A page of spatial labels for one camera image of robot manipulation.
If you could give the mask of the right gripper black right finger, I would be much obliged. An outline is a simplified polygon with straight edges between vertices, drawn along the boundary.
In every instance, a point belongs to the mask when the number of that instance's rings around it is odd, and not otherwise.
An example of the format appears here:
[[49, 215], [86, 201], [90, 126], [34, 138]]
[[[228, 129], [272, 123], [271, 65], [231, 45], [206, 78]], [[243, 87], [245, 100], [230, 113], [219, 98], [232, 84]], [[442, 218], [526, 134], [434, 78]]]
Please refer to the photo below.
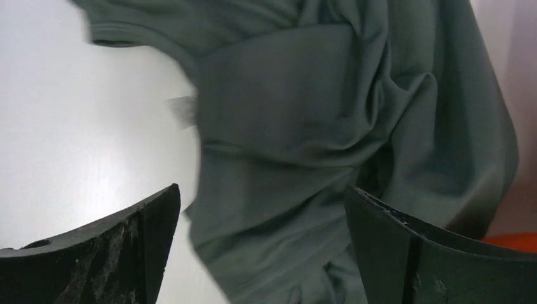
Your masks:
[[369, 303], [535, 303], [536, 255], [470, 239], [348, 188], [344, 207]]

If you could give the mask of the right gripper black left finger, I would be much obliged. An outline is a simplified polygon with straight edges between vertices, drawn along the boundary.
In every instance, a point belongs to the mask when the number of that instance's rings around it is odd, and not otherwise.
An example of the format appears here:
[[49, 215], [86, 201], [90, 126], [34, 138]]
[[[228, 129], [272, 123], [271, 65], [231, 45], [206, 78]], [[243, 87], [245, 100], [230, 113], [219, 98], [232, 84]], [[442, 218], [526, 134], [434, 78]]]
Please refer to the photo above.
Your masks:
[[172, 184], [74, 230], [1, 250], [2, 303], [155, 303], [180, 214]]

